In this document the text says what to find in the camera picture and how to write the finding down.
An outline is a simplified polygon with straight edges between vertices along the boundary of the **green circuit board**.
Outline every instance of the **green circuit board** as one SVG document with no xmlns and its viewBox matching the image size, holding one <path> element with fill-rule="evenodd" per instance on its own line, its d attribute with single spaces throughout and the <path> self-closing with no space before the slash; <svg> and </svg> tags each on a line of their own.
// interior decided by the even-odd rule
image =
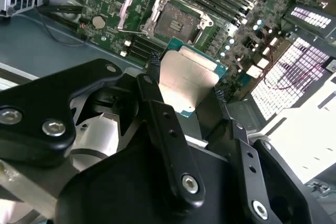
<svg viewBox="0 0 336 224">
<path fill-rule="evenodd" d="M 155 0 L 132 0 L 123 29 L 118 29 L 120 10 L 126 1 L 86 0 L 78 32 L 89 36 L 94 44 L 144 65 L 149 55 L 142 51 L 162 51 L 172 37 L 189 42 L 215 57 L 228 37 L 227 31 L 233 34 L 248 12 L 248 6 L 258 0 L 169 0 L 161 11 L 153 36 L 141 33 L 141 28 L 150 18 Z M 193 8 L 206 13 L 212 25 L 199 29 L 200 14 Z M 103 28 L 97 29 L 92 22 L 97 16 L 103 19 Z"/>
<path fill-rule="evenodd" d="M 249 78 L 239 69 L 275 34 L 281 37 L 281 18 L 295 2 L 319 5 L 318 0 L 86 0 L 78 34 L 141 66 L 177 38 L 228 67 L 218 87 L 229 100 L 242 77 Z M 262 24 L 255 30 L 258 20 Z"/>
</svg>

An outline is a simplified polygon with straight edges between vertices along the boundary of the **electronic component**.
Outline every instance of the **electronic component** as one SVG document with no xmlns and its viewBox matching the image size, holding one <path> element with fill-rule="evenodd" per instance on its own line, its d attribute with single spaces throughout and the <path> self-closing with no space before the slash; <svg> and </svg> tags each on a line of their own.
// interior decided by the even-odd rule
<svg viewBox="0 0 336 224">
<path fill-rule="evenodd" d="M 250 58 L 268 46 L 276 50 L 276 45 L 269 42 L 271 35 L 281 32 L 277 27 L 288 3 L 292 1 L 86 0 L 82 18 L 92 20 L 101 16 L 106 24 L 97 29 L 89 22 L 78 33 L 90 35 L 91 42 L 117 55 L 126 51 L 128 60 L 142 66 L 152 54 L 161 54 L 172 37 L 178 38 L 233 68 L 225 76 L 228 82 L 224 89 L 229 100 L 239 82 L 234 71 L 235 56 Z"/>
<path fill-rule="evenodd" d="M 92 18 L 92 25 L 95 29 L 103 29 L 106 25 L 106 22 L 102 16 L 95 16 Z"/>
<path fill-rule="evenodd" d="M 159 87 L 164 102 L 189 117 L 226 69 L 204 53 L 173 38 L 161 59 Z"/>
<path fill-rule="evenodd" d="M 252 57 L 252 61 L 260 68 L 265 69 L 267 65 L 269 64 L 269 60 L 267 60 L 265 57 L 263 57 L 259 53 L 255 53 Z"/>
<path fill-rule="evenodd" d="M 255 65 L 251 65 L 246 71 L 246 74 L 256 79 L 259 78 L 262 73 L 263 73 L 263 70 L 258 68 Z"/>
<path fill-rule="evenodd" d="M 181 11 L 181 9 L 166 4 L 154 29 L 154 33 L 167 37 L 178 38 L 183 42 L 194 41 L 192 35 L 197 30 L 199 20 L 195 15 Z"/>
</svg>

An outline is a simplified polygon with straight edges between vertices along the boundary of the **white plastic part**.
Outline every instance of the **white plastic part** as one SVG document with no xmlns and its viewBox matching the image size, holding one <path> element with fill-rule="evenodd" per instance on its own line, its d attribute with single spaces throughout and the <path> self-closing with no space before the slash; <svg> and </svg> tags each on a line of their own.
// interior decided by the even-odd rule
<svg viewBox="0 0 336 224">
<path fill-rule="evenodd" d="M 0 223 L 6 224 L 12 218 L 15 207 L 14 201 L 0 199 Z"/>
<path fill-rule="evenodd" d="M 71 154 L 72 164 L 77 170 L 82 171 L 87 169 L 101 161 L 101 156 L 111 156 L 117 152 L 119 135 L 116 121 L 104 117 L 97 118 L 92 120 L 84 133 L 81 134 L 81 131 L 83 130 L 79 130 L 77 133 L 78 137 L 71 151 L 86 149 L 99 152 L 103 155 L 95 156 L 86 152 Z"/>
</svg>

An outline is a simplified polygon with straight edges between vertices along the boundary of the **capacitor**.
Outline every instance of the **capacitor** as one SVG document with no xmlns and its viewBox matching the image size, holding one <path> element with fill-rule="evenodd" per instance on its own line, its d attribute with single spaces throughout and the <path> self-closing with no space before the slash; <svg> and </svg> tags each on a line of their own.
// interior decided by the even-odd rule
<svg viewBox="0 0 336 224">
<path fill-rule="evenodd" d="M 264 37 L 264 33 L 261 29 L 256 30 L 255 35 L 258 39 L 262 39 Z"/>
<path fill-rule="evenodd" d="M 267 31 L 267 33 L 271 34 L 273 33 L 273 29 L 268 27 L 268 26 L 264 26 L 264 29 Z"/>
</svg>

